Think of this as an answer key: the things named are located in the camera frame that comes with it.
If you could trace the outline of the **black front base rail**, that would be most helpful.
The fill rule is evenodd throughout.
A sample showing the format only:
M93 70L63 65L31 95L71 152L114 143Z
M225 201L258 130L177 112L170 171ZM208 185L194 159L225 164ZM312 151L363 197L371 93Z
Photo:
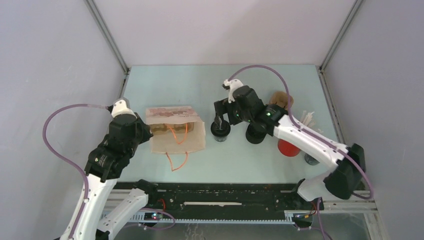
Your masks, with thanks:
M294 183L157 183L147 204L176 220L284 221L289 211L324 210L317 199L306 201Z

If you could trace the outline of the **dark takeout coffee cup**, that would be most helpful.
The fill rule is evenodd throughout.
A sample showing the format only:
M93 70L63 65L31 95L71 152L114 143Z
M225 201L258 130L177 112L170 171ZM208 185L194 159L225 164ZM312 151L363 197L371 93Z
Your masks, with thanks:
M214 137L215 141L222 143L222 142L225 142L227 140L228 135L227 134L219 134L219 135L214 135L213 137Z

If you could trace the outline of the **black coffee cup lid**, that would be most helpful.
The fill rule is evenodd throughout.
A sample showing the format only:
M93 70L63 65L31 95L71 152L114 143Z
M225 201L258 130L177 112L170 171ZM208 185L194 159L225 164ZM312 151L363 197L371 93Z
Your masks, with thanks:
M221 124L212 122L210 126L211 134L216 137L226 137L231 132L231 126L228 121L223 120Z

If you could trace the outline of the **aluminium frame rail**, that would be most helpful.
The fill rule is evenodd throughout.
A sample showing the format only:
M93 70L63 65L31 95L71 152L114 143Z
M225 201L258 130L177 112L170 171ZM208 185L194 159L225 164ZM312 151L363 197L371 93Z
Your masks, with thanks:
M98 26L100 33L102 34L103 38L105 39L107 45L111 49L115 59L117 60L122 72L124 75L127 75L130 71L130 68L128 67L126 61L124 60L124 57L110 31L110 29L107 26L107 23L105 19L102 16L102 13L100 9L98 8L96 2L94 0L84 0L84 3L86 4L89 12L91 13L94 22Z

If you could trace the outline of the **paper bag orange handles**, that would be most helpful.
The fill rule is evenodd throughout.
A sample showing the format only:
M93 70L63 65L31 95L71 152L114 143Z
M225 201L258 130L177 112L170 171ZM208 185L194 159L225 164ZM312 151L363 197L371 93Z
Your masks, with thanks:
M145 110L153 137L150 151L165 155L171 171L181 169L189 154L206 148L205 122L192 106L161 106Z

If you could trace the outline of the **red straw holder cup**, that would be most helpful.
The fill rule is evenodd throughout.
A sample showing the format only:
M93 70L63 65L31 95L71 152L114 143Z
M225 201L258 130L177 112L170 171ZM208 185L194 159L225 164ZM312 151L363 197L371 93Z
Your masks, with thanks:
M278 140L277 148L286 157L295 157L301 152L298 147L283 139Z

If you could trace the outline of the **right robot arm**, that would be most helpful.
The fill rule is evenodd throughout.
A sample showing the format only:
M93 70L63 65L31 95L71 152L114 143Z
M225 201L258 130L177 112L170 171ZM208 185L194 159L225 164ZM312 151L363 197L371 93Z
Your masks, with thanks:
M334 142L313 131L277 104L264 104L254 89L247 85L232 92L229 97L214 102L215 118L211 133L215 138L229 135L231 126L248 123L246 139L252 144L261 143L266 135L286 141L305 152L327 171L298 182L291 194L291 204L304 209L311 201L326 196L348 200L355 193L365 172L364 149L353 144L347 146Z

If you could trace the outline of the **brown pulp cup carrier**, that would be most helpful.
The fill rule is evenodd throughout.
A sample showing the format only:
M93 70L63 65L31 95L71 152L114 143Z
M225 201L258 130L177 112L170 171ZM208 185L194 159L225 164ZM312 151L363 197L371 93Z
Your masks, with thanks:
M288 96L284 91L275 91L268 103L278 105L279 107L288 110L293 106L294 99L292 96Z

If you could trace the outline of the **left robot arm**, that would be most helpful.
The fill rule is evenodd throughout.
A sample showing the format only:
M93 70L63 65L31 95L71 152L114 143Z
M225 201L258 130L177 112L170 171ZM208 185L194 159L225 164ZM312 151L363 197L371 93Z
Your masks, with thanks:
M139 180L104 219L100 216L121 173L130 163L138 146L152 137L150 128L137 113L115 115L109 132L90 152L85 166L88 183L83 186L79 202L61 240L113 240L124 225L143 207L153 208L158 202L157 186Z

